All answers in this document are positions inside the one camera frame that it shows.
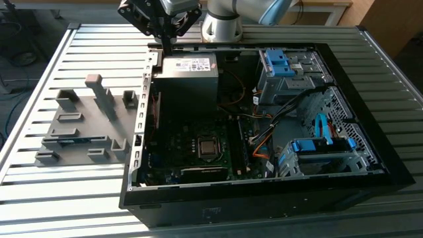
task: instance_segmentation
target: motherboard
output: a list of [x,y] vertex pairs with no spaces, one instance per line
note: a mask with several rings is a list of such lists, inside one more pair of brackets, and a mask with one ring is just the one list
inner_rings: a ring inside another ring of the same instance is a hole
[[250,157],[250,119],[217,117],[163,122],[149,147],[146,185],[185,184],[262,177]]

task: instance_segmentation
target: aluminum table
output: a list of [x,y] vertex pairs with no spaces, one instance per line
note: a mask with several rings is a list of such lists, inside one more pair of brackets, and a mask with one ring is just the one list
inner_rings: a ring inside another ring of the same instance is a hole
[[[199,42],[193,27],[179,42]],[[139,90],[147,43],[131,25],[69,29],[0,153],[0,235],[34,237],[422,237],[423,97],[366,31],[349,27],[245,26],[245,42],[327,43],[413,173],[417,184],[331,214],[149,230],[118,207],[123,164],[38,168],[58,91],[93,95],[103,75],[115,95]]]

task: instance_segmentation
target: blue latch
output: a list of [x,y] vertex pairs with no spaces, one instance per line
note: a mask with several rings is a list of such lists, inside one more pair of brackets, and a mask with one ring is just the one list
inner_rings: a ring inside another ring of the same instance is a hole
[[301,151],[317,151],[317,146],[313,140],[298,140],[297,143]]
[[293,149],[294,149],[295,152],[299,151],[299,146],[298,146],[298,144],[295,142],[293,142]]
[[273,76],[295,76],[295,71],[289,64],[289,58],[282,49],[266,49],[267,61],[273,69]]
[[321,124],[322,124],[322,131],[323,131],[322,137],[326,138],[329,145],[333,145],[334,141],[331,139],[329,121],[327,121],[326,115],[323,113],[318,113],[318,115],[317,115],[317,120],[315,120],[315,136],[317,137],[321,137]]
[[357,149],[357,142],[356,142],[356,140],[353,139],[353,138],[349,138],[349,144],[350,144],[350,146],[351,146],[351,149]]
[[286,158],[286,155],[283,154],[282,157],[279,158],[279,161],[278,161],[279,166],[282,165],[285,158]]

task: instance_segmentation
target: orange wire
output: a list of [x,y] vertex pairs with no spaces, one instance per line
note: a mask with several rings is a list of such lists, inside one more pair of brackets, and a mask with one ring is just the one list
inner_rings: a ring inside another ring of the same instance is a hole
[[[253,115],[254,115],[254,116],[258,116],[258,117],[262,117],[263,114],[259,115],[259,114],[257,113],[257,109],[258,109],[258,105],[254,106]],[[273,115],[271,115],[271,114],[266,114],[266,117],[267,117],[267,118],[273,118]]]
[[234,76],[234,78],[237,78],[237,80],[238,80],[241,86],[243,87],[243,94],[241,95],[239,99],[238,99],[235,102],[221,103],[221,104],[218,104],[219,106],[227,106],[227,105],[237,104],[237,103],[239,103],[241,100],[243,100],[243,98],[245,98],[245,96],[246,96],[246,86],[245,86],[243,81],[241,81],[241,79],[239,79],[239,77],[235,75],[235,73],[233,73],[233,72],[229,71],[229,70],[225,70],[225,71],[229,72],[229,73]]
[[270,158],[267,155],[262,155],[262,154],[257,154],[257,153],[258,153],[258,151],[259,151],[259,148],[261,148],[262,145],[265,144],[265,142],[270,139],[271,135],[273,135],[273,133],[270,133],[270,134],[266,136],[265,140],[262,141],[262,143],[259,144],[258,148],[257,148],[255,151],[253,152],[253,156],[255,156],[255,157],[262,157],[262,158],[266,158],[266,159]]

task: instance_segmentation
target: floor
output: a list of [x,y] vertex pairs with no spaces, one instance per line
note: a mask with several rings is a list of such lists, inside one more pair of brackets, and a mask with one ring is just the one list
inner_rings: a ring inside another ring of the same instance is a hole
[[[83,22],[86,24],[127,24],[125,18],[113,10],[97,10],[95,14],[93,10],[63,10],[61,12],[61,19],[55,19],[47,10],[37,10],[34,13],[42,25],[42,32],[37,35],[37,39],[50,56],[55,53],[70,22]],[[423,44],[420,44],[418,41],[412,41],[394,60],[410,80],[422,90]],[[11,95],[0,96],[0,132],[3,136],[14,128],[30,96],[29,91],[37,86],[46,66],[47,62],[39,60],[31,66],[14,67],[9,61],[0,58],[0,76],[7,88],[13,90]]]

